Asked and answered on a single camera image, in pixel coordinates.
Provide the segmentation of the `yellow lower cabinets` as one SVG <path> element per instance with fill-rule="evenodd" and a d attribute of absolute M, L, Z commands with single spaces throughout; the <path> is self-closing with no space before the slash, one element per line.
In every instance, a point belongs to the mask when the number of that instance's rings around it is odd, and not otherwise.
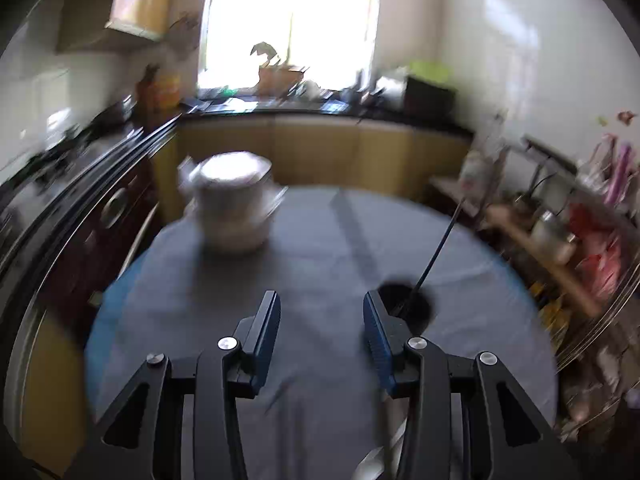
<path fill-rule="evenodd" d="M 186 202 L 178 166 L 218 153 L 248 151 L 272 162 L 273 179 L 288 186 L 361 188 L 414 200 L 431 177 L 455 177 L 469 139 L 433 129 L 342 116 L 277 114 L 178 120 L 152 156 L 160 213 L 180 219 Z"/>

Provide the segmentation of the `wooden shelf rack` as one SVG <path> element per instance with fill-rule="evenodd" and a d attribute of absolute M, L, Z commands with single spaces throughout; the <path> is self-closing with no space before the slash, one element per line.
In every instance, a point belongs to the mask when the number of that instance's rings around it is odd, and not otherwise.
<path fill-rule="evenodd" d="M 497 188 L 503 180 L 506 161 L 512 154 L 534 164 L 535 171 L 525 193 L 510 203 L 500 203 L 495 200 Z M 555 353 L 559 372 L 586 355 L 639 291 L 639 231 L 579 183 L 577 174 L 570 171 L 574 167 L 568 159 L 535 140 L 504 141 L 476 218 L 479 228 L 499 230 L 534 259 L 566 299 L 567 309 L 577 325 L 565 333 Z M 560 180 L 567 188 L 570 204 L 582 206 L 597 226 L 605 228 L 606 248 L 613 248 L 616 242 L 622 244 L 620 258 L 616 261 L 620 270 L 612 292 L 597 292 L 594 289 L 596 282 L 588 280 L 586 268 L 579 264 L 587 258 L 586 245 L 568 225 L 568 209 L 557 214 L 538 206 L 530 214 L 526 212 L 526 205 L 533 201 L 537 186 L 552 179 Z"/>

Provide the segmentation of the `black utensil holder cup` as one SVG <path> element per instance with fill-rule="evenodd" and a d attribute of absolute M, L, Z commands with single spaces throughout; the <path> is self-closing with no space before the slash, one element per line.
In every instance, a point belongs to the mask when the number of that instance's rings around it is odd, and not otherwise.
<path fill-rule="evenodd" d="M 434 308 L 422 290 L 408 283 L 385 282 L 378 286 L 378 294 L 387 314 L 403 320 L 413 336 L 421 336 L 431 324 Z"/>

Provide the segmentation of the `black microwave oven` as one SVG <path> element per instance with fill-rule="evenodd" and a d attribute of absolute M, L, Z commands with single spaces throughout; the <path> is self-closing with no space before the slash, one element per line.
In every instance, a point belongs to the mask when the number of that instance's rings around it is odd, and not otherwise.
<path fill-rule="evenodd" d="M 442 118 L 454 110 L 456 95 L 452 89 L 413 76 L 406 78 L 402 109 L 407 115 Z"/>

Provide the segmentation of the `gas stove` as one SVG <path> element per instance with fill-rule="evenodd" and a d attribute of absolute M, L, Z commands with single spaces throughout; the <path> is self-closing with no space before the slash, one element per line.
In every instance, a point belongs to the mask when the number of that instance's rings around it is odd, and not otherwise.
<path fill-rule="evenodd" d="M 36 153 L 26 164 L 1 185 L 1 222 L 6 222 L 13 214 L 11 203 L 26 185 L 37 182 L 40 188 L 48 188 L 51 183 L 77 166 L 82 156 L 89 156 L 97 148 L 105 148 L 108 141 L 119 144 L 142 131 L 132 122 L 125 122 L 115 128 L 88 125 L 85 129 L 69 128 L 62 141 L 53 148 Z"/>

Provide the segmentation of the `grey tablecloth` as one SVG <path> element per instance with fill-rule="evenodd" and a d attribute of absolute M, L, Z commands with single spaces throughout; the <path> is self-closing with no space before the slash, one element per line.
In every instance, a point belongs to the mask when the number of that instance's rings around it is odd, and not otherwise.
<path fill-rule="evenodd" d="M 282 318 L 265 387 L 238 405 L 253 479 L 348 479 L 378 446 L 382 399 L 363 337 L 364 295 L 420 278 L 448 219 L 357 190 L 291 188 L 268 240 L 211 252 L 194 219 L 165 226 L 126 299 L 100 389 L 100 417 L 145 357 L 196 356 L 256 312 L 267 290 Z M 455 226 L 423 284 L 428 340 L 455 356 L 494 352 L 548 420 L 558 383 L 550 339 L 503 258 Z"/>

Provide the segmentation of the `white stacked bowls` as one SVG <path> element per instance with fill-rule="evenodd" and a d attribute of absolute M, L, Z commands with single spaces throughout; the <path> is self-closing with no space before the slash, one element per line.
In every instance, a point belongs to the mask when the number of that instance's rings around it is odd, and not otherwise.
<path fill-rule="evenodd" d="M 248 151 L 201 162 L 186 157 L 178 166 L 178 189 L 208 248 L 226 255 L 247 254 L 265 243 L 288 190 L 274 182 L 268 158 Z"/>

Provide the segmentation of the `green plastic basin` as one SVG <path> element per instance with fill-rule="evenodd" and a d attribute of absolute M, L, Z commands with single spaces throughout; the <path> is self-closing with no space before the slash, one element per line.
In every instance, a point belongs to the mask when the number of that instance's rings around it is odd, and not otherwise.
<path fill-rule="evenodd" d="M 449 68 L 436 62 L 411 61 L 409 63 L 409 74 L 411 77 L 431 81 L 433 84 L 446 84 L 449 80 Z"/>

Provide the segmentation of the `steel pot on shelf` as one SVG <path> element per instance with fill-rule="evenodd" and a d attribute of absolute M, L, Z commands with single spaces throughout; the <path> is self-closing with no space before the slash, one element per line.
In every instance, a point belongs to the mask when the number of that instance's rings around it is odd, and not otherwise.
<path fill-rule="evenodd" d="M 559 266 L 570 261 L 577 247 L 577 237 L 550 210 L 538 217 L 530 239 L 547 259 Z"/>

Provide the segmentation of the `blue table cover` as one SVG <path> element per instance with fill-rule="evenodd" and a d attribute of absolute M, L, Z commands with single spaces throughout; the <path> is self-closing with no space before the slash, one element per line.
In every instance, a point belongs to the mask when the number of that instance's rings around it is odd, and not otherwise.
<path fill-rule="evenodd" d="M 103 374 L 110 358 L 111 348 L 115 340 L 116 330 L 126 299 L 139 275 L 144 252 L 128 266 L 125 272 L 107 287 L 102 297 L 96 318 L 84 351 L 85 365 L 85 393 L 89 411 L 94 419 L 98 418 L 98 401 L 103 380 Z"/>

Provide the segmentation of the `black chopstick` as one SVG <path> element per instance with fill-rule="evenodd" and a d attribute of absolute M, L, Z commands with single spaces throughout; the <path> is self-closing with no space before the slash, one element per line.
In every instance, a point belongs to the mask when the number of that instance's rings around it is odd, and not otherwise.
<path fill-rule="evenodd" d="M 433 269 L 433 266 L 435 265 L 440 253 L 442 252 L 442 248 L 444 248 L 444 246 L 446 245 L 447 240 L 450 237 L 450 234 L 451 234 L 452 230 L 454 229 L 454 226 L 457 223 L 458 217 L 460 216 L 460 212 L 462 211 L 463 205 L 465 204 L 465 202 L 466 202 L 466 198 L 465 197 L 462 197 L 462 199 L 458 201 L 457 207 L 454 210 L 454 214 L 451 216 L 449 224 L 446 227 L 446 230 L 445 230 L 444 234 L 442 234 L 442 238 L 439 240 L 438 245 L 437 245 L 435 251 L 433 252 L 433 255 L 431 256 L 430 261 L 427 263 L 424 271 L 420 275 L 420 278 L 416 281 L 416 284 L 413 285 L 413 288 L 411 289 L 411 292 L 409 292 L 409 295 L 407 296 L 405 301 L 395 311 L 395 313 L 403 314 L 405 312 L 405 310 L 407 310 L 408 307 L 410 306 L 411 301 L 413 300 L 413 298 L 418 294 L 418 292 L 420 292 L 420 289 L 422 288 L 422 285 L 424 284 L 424 282 L 425 282 L 425 280 L 427 278 L 427 275 L 430 274 L 430 272 Z"/>

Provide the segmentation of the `yellow upper cabinet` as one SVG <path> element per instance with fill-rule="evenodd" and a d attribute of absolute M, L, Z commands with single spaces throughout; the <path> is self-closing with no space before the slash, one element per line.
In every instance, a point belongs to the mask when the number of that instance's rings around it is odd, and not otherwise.
<path fill-rule="evenodd" d="M 130 52 L 162 41 L 171 0 L 64 0 L 56 50 Z"/>

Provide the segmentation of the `dark red built-in oven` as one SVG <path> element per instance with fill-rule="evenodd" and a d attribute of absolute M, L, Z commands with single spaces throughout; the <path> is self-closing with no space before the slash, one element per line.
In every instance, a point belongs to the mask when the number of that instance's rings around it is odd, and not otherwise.
<path fill-rule="evenodd" d="M 106 289 L 154 205 L 151 163 L 142 157 L 85 214 L 56 257 L 39 293 L 47 308 L 71 318 L 93 292 Z"/>

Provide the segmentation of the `wicker basket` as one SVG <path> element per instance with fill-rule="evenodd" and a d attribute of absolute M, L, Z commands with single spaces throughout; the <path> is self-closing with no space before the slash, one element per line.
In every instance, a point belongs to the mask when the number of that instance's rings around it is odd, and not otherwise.
<path fill-rule="evenodd" d="M 283 96 L 304 79 L 301 70 L 291 70 L 281 66 L 265 66 L 258 68 L 258 96 Z"/>

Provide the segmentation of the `yellow oil bottle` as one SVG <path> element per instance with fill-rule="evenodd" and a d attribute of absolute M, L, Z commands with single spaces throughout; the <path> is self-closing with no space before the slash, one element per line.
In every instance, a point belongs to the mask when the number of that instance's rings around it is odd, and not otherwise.
<path fill-rule="evenodd" d="M 181 79 L 179 75 L 160 75 L 155 78 L 155 104 L 158 110 L 172 110 L 181 100 Z"/>

